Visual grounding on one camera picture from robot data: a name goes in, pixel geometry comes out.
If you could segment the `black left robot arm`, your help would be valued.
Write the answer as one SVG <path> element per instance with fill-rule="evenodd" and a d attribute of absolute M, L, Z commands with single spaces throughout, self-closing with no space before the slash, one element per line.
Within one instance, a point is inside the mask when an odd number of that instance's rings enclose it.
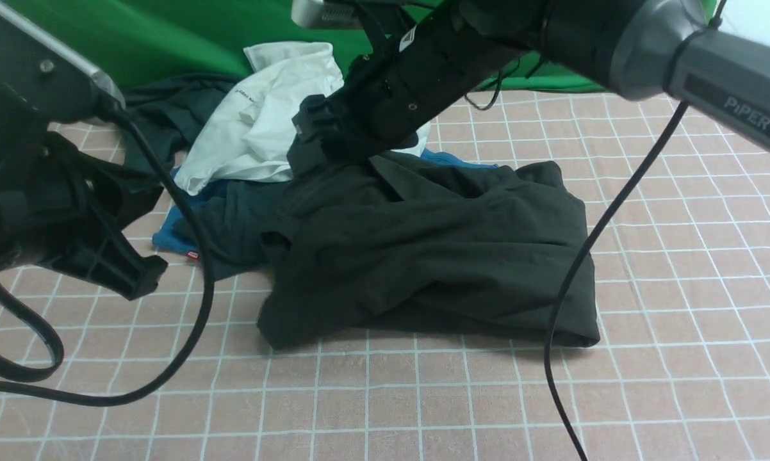
<path fill-rule="evenodd" d="M 56 132 L 0 143 L 0 271 L 39 266 L 126 300 L 147 296 L 168 264 L 139 254 L 124 229 L 162 193 L 153 176 L 84 154 Z"/>

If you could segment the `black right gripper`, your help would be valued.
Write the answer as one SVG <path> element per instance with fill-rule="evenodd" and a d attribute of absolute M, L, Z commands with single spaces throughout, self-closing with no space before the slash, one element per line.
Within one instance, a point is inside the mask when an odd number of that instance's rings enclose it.
<path fill-rule="evenodd" d="M 355 163 L 417 146 L 437 115 L 435 54 L 369 54 L 350 66 L 329 96 L 306 97 L 292 118 L 294 178 L 330 161 Z"/>

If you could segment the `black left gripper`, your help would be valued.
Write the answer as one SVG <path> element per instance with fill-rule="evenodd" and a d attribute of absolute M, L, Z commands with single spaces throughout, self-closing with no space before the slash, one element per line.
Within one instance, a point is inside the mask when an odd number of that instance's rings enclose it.
<path fill-rule="evenodd" d="M 124 235 L 163 193 L 153 175 L 81 152 L 48 131 L 25 172 L 1 186 L 1 225 L 19 243 L 20 263 L 101 286 L 126 300 L 153 293 L 167 269 L 143 257 Z"/>

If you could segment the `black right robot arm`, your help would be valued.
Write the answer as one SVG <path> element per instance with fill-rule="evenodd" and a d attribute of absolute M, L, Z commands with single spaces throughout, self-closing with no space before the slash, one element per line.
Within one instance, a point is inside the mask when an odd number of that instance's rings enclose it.
<path fill-rule="evenodd" d="M 373 51 L 292 118 L 338 161 L 406 148 L 421 125 L 526 53 L 628 101 L 666 94 L 770 152 L 770 47 L 719 30 L 698 1 L 297 1 L 306 29 L 362 29 Z"/>

